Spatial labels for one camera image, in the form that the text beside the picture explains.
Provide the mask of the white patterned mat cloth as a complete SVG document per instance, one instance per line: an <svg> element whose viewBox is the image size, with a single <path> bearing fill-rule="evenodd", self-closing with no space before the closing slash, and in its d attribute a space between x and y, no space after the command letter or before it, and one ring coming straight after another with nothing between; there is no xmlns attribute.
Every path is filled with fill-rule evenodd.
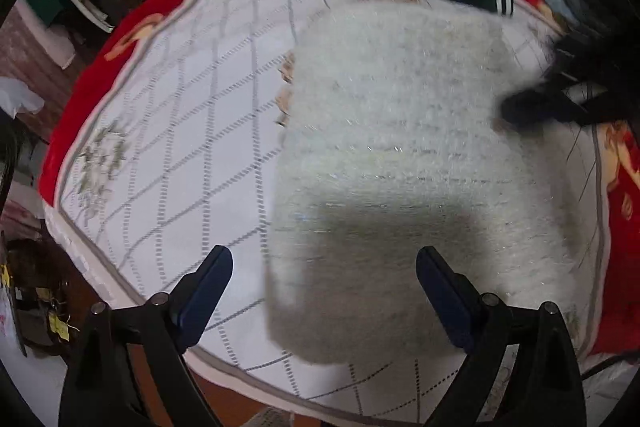
<svg viewBox="0 0 640 427"><path fill-rule="evenodd" d="M115 307L171 291L210 248L228 247L231 281L186 355L192 369L326 421L414 424L428 418L457 372L456 348L320 364L284 349L267 329L265 260L293 52L317 18L358 1L370 0L183 0L137 44L81 126L47 225ZM547 64L553 30L518 0L512 16L446 0L384 1L499 17L527 86ZM584 357L597 335L608 243L598 135L570 124L540 131L559 140L584 236L573 273L585 321L571 335Z"/></svg>

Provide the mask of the red floral bed blanket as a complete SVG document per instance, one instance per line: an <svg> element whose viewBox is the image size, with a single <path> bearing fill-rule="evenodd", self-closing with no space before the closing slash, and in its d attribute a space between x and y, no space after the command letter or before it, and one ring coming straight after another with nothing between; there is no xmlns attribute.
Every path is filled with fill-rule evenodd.
<svg viewBox="0 0 640 427"><path fill-rule="evenodd" d="M107 39L98 57L80 74L70 101L51 134L38 192L53 204L62 186L62 162L80 128L111 90L134 52L134 34L177 9L182 0L146 0ZM604 128L618 147L613 179L606 184L611 247L605 262L603 308L590 352L631 353L639 349L639 123L616 122Z"/></svg>

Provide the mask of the white knit cardigan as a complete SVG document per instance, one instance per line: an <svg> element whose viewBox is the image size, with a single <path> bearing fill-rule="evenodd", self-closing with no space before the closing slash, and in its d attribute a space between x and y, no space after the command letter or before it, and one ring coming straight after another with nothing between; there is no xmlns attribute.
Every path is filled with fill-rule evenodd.
<svg viewBox="0 0 640 427"><path fill-rule="evenodd" d="M499 17L350 2L293 52L265 260L267 329L320 364L450 348L416 278L432 246L511 306L585 321L584 236L558 138L503 124L525 88Z"/></svg>

